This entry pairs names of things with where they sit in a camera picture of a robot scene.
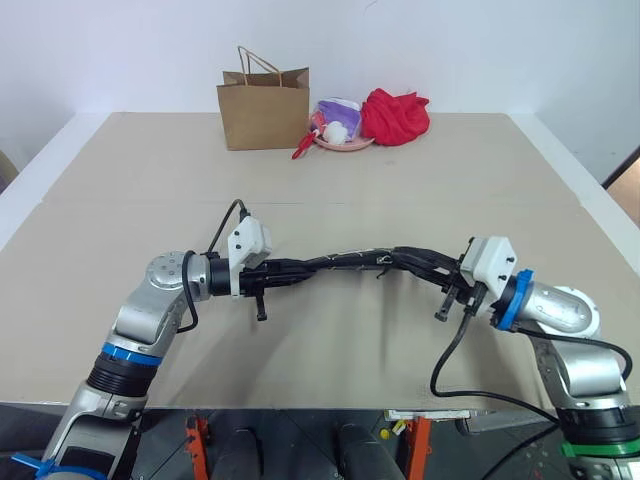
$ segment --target white ball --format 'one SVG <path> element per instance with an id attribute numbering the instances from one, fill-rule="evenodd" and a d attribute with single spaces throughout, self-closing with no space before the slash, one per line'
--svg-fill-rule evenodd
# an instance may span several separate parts
<path id="1" fill-rule="evenodd" d="M 326 126 L 324 132 L 322 133 L 322 137 L 327 143 L 330 143 L 331 145 L 344 145 L 347 141 L 348 133 L 349 132 L 344 125 L 342 125 L 339 121 L 334 120 Z"/>

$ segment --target beige table surface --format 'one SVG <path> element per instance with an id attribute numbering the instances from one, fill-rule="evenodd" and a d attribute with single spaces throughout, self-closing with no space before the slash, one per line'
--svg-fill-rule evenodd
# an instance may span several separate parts
<path id="1" fill-rule="evenodd" d="M 640 279 L 508 117 L 436 114 L 403 147 L 290 154 L 226 151 L 214 114 L 113 114 L 0 252 L 0 401 L 68 402 L 147 262 L 205 249 L 235 197 L 271 229 L 273 257 L 394 245 L 458 255 L 472 235 L 508 235 L 518 267 L 588 292 L 606 338 L 640 358 Z M 251 299 L 199 304 L 200 326 L 174 342 L 150 404 L 498 405 L 428 393 L 459 310 L 436 321 L 439 289 L 408 274 L 324 272 L 265 300 L 261 324 Z M 440 384 L 548 406 L 527 340 L 486 318 Z"/>

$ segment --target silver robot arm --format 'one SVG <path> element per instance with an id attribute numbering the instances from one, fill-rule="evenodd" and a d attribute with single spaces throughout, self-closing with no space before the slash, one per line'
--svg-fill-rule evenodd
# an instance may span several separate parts
<path id="1" fill-rule="evenodd" d="M 562 451 L 577 479 L 638 480 L 640 431 L 629 416 L 630 406 L 621 368 L 612 350 L 566 337 L 600 340 L 600 312 L 579 290 L 510 280 L 495 304 L 494 323 L 502 330 L 529 335 L 538 371 L 556 409 L 565 442 Z M 505 307 L 523 295 L 511 320 Z"/>
<path id="2" fill-rule="evenodd" d="M 16 458 L 47 479 L 129 478 L 147 390 L 187 309 L 182 252 L 155 258 L 120 309 L 89 378 L 83 381 L 41 462 Z M 193 255 L 186 275 L 194 301 L 209 298 L 209 259 Z"/>

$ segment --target blue ring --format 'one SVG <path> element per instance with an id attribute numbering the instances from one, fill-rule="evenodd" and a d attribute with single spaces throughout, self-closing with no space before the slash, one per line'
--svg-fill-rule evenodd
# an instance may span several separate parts
<path id="1" fill-rule="evenodd" d="M 120 360 L 127 360 L 128 362 L 146 365 L 148 367 L 157 367 L 162 363 L 162 357 L 154 357 L 152 355 L 132 352 L 131 350 L 116 347 L 111 343 L 105 343 L 102 347 L 102 352 Z"/>
<path id="2" fill-rule="evenodd" d="M 52 473 L 79 473 L 85 475 L 93 480 L 107 480 L 107 476 L 104 473 L 92 470 L 85 467 L 60 467 L 54 464 L 53 459 L 49 459 L 46 462 L 42 462 L 36 458 L 31 458 L 22 453 L 16 453 L 11 456 L 11 460 L 27 465 L 36 470 L 36 478 L 43 478 L 51 475 Z"/>
<path id="3" fill-rule="evenodd" d="M 514 292 L 513 298 L 507 307 L 507 311 L 504 312 L 500 323 L 496 325 L 498 330 L 511 329 L 511 325 L 520 311 L 522 300 L 524 300 L 524 295 L 527 293 L 527 288 L 529 287 L 529 283 L 532 278 L 533 270 L 526 269 L 518 273 L 518 276 L 516 277 L 516 291 Z"/>

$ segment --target pink plate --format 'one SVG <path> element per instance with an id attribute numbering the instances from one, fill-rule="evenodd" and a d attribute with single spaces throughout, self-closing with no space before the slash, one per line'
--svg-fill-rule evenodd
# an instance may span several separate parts
<path id="1" fill-rule="evenodd" d="M 330 143 L 322 140 L 320 137 L 314 138 L 313 141 L 328 150 L 335 150 L 336 152 L 353 152 L 355 150 L 362 150 L 363 148 L 371 145 L 373 143 L 373 138 L 363 138 L 358 135 L 352 141 L 347 142 L 344 145 L 331 145 Z"/>

